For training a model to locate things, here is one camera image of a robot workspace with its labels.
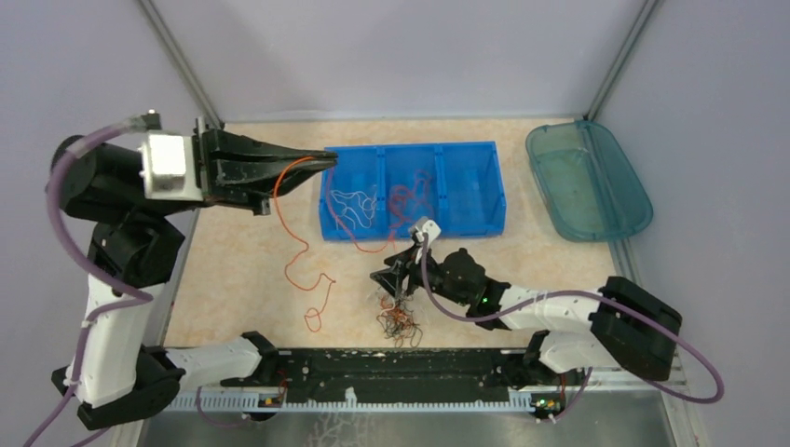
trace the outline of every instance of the blue divided container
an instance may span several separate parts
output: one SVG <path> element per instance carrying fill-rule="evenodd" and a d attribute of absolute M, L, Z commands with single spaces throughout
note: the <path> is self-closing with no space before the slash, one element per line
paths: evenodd
<path fill-rule="evenodd" d="M 497 236 L 504 230 L 507 203 L 494 142 L 326 149 L 337 153 L 337 166 L 321 177 L 319 216 L 326 240 L 349 240 L 328 201 L 359 240 L 386 239 L 393 231 L 408 238 L 409 227 L 422 216 L 436 220 L 445 237 Z"/>

